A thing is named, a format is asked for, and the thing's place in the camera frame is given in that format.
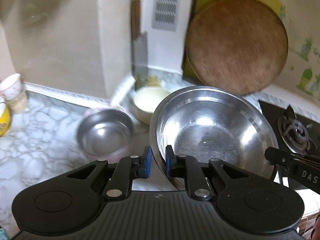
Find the marble countertop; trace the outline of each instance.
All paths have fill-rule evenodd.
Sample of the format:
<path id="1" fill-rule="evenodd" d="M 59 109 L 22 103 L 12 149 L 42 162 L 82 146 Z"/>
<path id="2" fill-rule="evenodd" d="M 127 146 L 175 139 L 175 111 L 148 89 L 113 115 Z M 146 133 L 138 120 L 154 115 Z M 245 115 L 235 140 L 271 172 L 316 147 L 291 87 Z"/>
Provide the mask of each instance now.
<path id="1" fill-rule="evenodd" d="M 192 83 L 181 80 L 162 83 L 170 92 L 190 85 Z M 148 126 L 141 124 L 130 114 L 131 97 L 134 93 L 133 90 L 129 93 L 122 106 L 135 124 L 135 147 L 130 155 L 141 155 L 145 145 L 149 145 Z M 11 213 L 11 204 L 20 191 L 89 162 L 78 148 L 75 139 L 76 128 L 86 108 L 36 93 L 29 95 L 29 106 L 25 113 L 14 115 L 10 130 L 0 137 L 0 226 L 7 231 L 9 237 L 19 232 Z M 287 102 L 263 92 L 245 98 L 260 111 L 259 99 L 282 107 L 288 105 Z M 295 110 L 298 114 L 320 122 L 319 116 L 300 108 Z M 175 190 L 158 169 L 153 158 L 150 178 L 134 180 L 132 188 Z M 302 190 L 299 194 L 305 201 L 305 214 L 319 210 L 320 195 L 311 190 Z"/>

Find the stove burner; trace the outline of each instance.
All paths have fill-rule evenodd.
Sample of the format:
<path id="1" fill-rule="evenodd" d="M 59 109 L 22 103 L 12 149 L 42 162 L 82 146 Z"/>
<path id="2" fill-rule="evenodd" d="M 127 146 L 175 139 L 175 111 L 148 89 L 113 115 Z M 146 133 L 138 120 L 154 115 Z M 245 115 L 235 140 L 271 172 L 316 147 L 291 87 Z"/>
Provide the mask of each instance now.
<path id="1" fill-rule="evenodd" d="M 306 154 L 310 149 L 310 138 L 305 126 L 297 120 L 297 116 L 291 106 L 284 111 L 284 115 L 278 119 L 278 129 L 288 148 L 297 154 Z"/>

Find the black glass stovetop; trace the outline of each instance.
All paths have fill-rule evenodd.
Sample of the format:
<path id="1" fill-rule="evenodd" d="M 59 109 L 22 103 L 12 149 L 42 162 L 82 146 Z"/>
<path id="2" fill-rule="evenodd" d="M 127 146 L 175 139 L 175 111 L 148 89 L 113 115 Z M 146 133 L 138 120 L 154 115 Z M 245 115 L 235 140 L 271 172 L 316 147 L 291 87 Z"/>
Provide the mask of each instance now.
<path id="1" fill-rule="evenodd" d="M 291 152 L 290 149 L 287 147 L 287 145 L 284 143 L 281 134 L 278 129 L 278 118 L 283 115 L 285 109 L 275 106 L 263 101 L 259 101 L 260 107 L 262 109 L 262 113 L 265 116 L 265 118 L 270 123 L 277 141 L 279 145 L 279 150 Z M 312 124 L 312 127 L 308 129 L 309 137 L 313 140 L 313 142 L 318 146 L 318 149 L 316 149 L 314 143 L 310 143 L 310 150 L 308 151 L 309 155 L 316 155 L 320 156 L 320 123 L 315 122 L 313 120 L 310 120 L 302 115 L 297 115 L 297 120 L 303 123 L 303 125 L 306 127 L 309 124 Z M 279 168 L 280 174 L 282 177 L 288 177 L 288 172 L 283 168 Z M 289 187 L 297 190 L 297 189 L 305 189 L 306 187 L 301 185 L 300 183 L 296 182 L 295 180 L 288 178 Z"/>

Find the silver screw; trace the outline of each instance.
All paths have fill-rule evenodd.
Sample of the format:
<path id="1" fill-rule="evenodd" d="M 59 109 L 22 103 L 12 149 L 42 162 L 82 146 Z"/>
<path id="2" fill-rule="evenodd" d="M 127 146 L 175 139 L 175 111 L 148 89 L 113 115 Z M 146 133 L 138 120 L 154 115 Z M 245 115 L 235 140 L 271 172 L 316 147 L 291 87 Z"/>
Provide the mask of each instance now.
<path id="1" fill-rule="evenodd" d="M 122 195 L 122 191 L 119 189 L 109 189 L 106 194 L 108 197 L 120 197 Z"/>
<path id="2" fill-rule="evenodd" d="M 201 197 L 201 198 L 205 198 L 210 195 L 210 191 L 205 188 L 199 188 L 199 189 L 195 190 L 194 193 L 197 197 Z"/>

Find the round wooden cutting board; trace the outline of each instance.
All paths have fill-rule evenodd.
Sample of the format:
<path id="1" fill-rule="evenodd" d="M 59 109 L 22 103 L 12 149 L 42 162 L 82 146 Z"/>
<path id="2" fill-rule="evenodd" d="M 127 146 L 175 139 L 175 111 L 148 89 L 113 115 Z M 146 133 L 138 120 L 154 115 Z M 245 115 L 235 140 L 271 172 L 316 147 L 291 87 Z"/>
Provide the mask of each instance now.
<path id="1" fill-rule="evenodd" d="M 288 37 L 280 18 L 256 0 L 211 2 L 191 21 L 186 52 L 204 84 L 244 95 L 280 74 Z"/>

